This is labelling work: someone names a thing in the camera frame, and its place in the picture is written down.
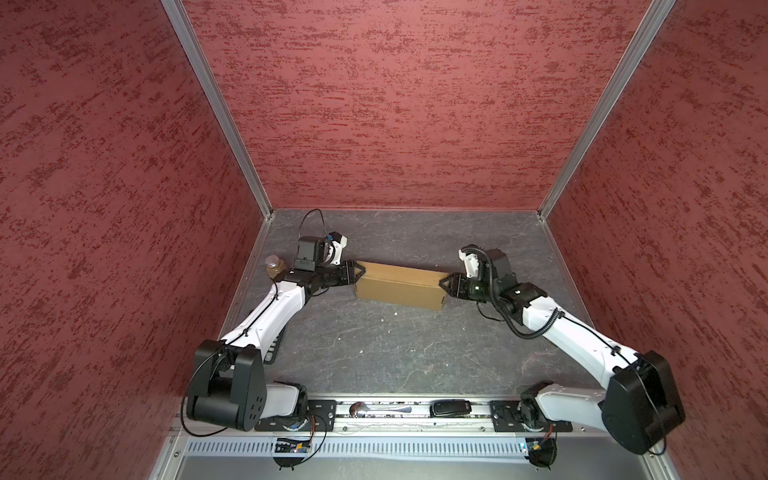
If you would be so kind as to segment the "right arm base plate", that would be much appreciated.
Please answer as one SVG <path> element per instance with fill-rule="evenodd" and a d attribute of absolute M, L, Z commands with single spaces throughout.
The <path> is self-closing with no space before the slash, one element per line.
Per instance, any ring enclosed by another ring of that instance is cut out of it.
<path fill-rule="evenodd" d="M 533 400 L 496 400 L 489 403 L 490 417 L 496 433 L 572 432 L 566 421 L 548 420 Z"/>

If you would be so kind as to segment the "aluminium corner post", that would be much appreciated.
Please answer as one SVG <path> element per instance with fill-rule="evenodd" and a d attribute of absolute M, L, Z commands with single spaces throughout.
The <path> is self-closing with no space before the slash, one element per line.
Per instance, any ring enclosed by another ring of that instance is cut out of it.
<path fill-rule="evenodd" d="M 616 103 L 643 60 L 653 40 L 675 6 L 675 0 L 650 2 L 616 68 L 603 89 L 587 123 L 578 136 L 548 194 L 538 209 L 538 218 L 546 223 L 569 181 L 576 173 L 589 148 L 611 114 Z"/>
<path fill-rule="evenodd" d="M 262 216 L 271 221 L 273 206 L 255 169 L 245 142 L 238 131 L 235 120 L 205 57 L 202 46 L 194 31 L 192 22 L 179 0 L 162 0 L 161 4 L 171 23 L 177 39 L 194 71 L 194 74 L 209 102 L 211 110 L 227 140 L 237 164 L 256 200 Z"/>

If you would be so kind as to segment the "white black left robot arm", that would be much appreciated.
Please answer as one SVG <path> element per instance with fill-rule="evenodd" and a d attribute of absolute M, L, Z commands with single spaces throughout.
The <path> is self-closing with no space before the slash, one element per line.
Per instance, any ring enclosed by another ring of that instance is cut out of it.
<path fill-rule="evenodd" d="M 251 431 L 265 419 L 301 419 L 307 415 L 306 389 L 294 383 L 269 383 L 264 365 L 270 348 L 288 322 L 321 291 L 348 286 L 366 272 L 342 259 L 347 237 L 331 232 L 302 236 L 292 267 L 267 259 L 272 283 L 261 303 L 219 340 L 205 340 L 195 351 L 194 371 L 180 404 L 180 420 Z"/>

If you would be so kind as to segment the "aluminium front rail frame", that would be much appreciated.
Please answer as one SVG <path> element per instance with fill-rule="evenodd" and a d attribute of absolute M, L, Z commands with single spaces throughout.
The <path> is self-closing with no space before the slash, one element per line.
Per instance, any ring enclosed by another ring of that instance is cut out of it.
<path fill-rule="evenodd" d="M 178 420 L 151 476 L 176 479 L 184 459 L 193 456 L 293 458 L 298 462 L 310 457 L 520 462 L 542 469 L 554 465 L 568 439 L 602 439 L 611 447 L 617 444 L 605 431 L 571 422 L 573 431 L 568 433 L 496 433 L 489 410 L 489 403 L 496 400 L 485 397 L 466 398 L 472 413 L 456 418 L 432 418 L 430 404 L 437 399 L 426 396 L 322 395 L 316 399 L 338 402 L 331 432 L 221 432 L 214 425 Z M 410 405 L 412 412 L 354 418 L 349 408 L 355 402 Z"/>

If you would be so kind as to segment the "black car key fob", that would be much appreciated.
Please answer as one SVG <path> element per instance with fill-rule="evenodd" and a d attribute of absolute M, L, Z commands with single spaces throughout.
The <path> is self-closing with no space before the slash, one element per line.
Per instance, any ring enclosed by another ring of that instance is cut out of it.
<path fill-rule="evenodd" d="M 456 418 L 472 413 L 471 402 L 465 399 L 440 399 L 430 404 L 432 418 Z"/>

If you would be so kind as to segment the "aluminium corner post right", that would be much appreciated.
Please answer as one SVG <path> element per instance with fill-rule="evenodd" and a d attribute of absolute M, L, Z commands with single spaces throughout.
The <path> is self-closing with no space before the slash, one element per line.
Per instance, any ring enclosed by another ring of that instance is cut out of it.
<path fill-rule="evenodd" d="M 546 223 L 569 181 L 576 173 L 589 148 L 611 114 L 616 103 L 643 60 L 653 40 L 675 6 L 675 0 L 650 2 L 616 68 L 603 89 L 587 123 L 578 136 L 548 194 L 538 209 L 538 218 Z"/>

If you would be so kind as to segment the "brown cardboard box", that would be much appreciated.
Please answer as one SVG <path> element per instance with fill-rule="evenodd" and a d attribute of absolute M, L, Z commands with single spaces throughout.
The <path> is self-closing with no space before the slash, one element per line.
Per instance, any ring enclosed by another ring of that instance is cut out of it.
<path fill-rule="evenodd" d="M 355 284 L 359 299 L 433 311 L 442 309 L 447 293 L 440 281 L 448 273 L 373 262 L 360 265 L 365 273 Z"/>

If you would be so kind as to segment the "glass jar with lid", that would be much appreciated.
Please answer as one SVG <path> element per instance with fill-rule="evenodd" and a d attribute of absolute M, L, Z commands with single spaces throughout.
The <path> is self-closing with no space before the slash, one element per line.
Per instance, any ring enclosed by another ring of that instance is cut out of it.
<path fill-rule="evenodd" d="M 272 254 L 265 258 L 265 270 L 272 280 L 278 281 L 285 275 L 286 263 L 278 255 Z"/>

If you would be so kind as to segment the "metal spoon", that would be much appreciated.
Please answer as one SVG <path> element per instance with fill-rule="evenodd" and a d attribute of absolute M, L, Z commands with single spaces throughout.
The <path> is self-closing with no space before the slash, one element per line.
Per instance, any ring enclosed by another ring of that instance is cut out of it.
<path fill-rule="evenodd" d="M 412 407 L 403 404 L 372 404 L 365 402 L 355 402 L 349 408 L 349 415 L 354 418 L 364 417 L 368 414 L 398 414 L 411 413 Z"/>

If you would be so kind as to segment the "black calculator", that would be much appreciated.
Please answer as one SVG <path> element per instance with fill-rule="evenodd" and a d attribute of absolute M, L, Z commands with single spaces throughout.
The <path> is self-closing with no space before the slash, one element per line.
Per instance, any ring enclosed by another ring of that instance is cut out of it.
<path fill-rule="evenodd" d="M 265 365 L 272 365 L 276 358 L 277 354 L 279 353 L 280 346 L 282 344 L 283 338 L 285 334 L 285 328 L 283 328 L 276 338 L 273 340 L 269 348 L 267 349 L 266 353 L 263 356 L 263 363 Z"/>

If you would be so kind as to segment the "aluminium corner post left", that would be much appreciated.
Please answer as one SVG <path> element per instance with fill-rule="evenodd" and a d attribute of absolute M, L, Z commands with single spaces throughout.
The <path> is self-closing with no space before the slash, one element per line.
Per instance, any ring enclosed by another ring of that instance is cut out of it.
<path fill-rule="evenodd" d="M 171 23 L 177 39 L 194 71 L 194 74 L 209 102 L 211 110 L 227 140 L 237 164 L 256 200 L 262 216 L 271 221 L 273 206 L 255 169 L 245 142 L 238 131 L 235 120 L 205 57 L 202 46 L 194 31 L 192 22 L 179 0 L 162 0 L 161 4 Z"/>

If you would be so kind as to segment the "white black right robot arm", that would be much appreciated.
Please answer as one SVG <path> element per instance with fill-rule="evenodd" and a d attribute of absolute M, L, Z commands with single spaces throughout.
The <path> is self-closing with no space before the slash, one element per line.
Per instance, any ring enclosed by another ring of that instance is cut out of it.
<path fill-rule="evenodd" d="M 519 281 L 498 249 L 470 244 L 459 257 L 465 270 L 440 280 L 451 297 L 489 304 L 521 340 L 543 338 L 579 363 L 596 389 L 541 382 L 520 397 L 514 419 L 531 432 L 571 422 L 607 432 L 625 450 L 662 455 L 666 437 L 685 420 L 669 362 L 640 353 L 568 312 L 543 289 Z"/>

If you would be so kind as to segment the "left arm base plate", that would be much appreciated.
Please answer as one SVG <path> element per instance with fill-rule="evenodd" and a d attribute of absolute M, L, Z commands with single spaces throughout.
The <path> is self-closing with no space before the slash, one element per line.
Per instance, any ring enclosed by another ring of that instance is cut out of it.
<path fill-rule="evenodd" d="M 280 434 L 331 432 L 335 425 L 337 406 L 336 400 L 311 399 L 303 416 L 276 416 L 262 419 L 256 424 L 254 430 Z"/>

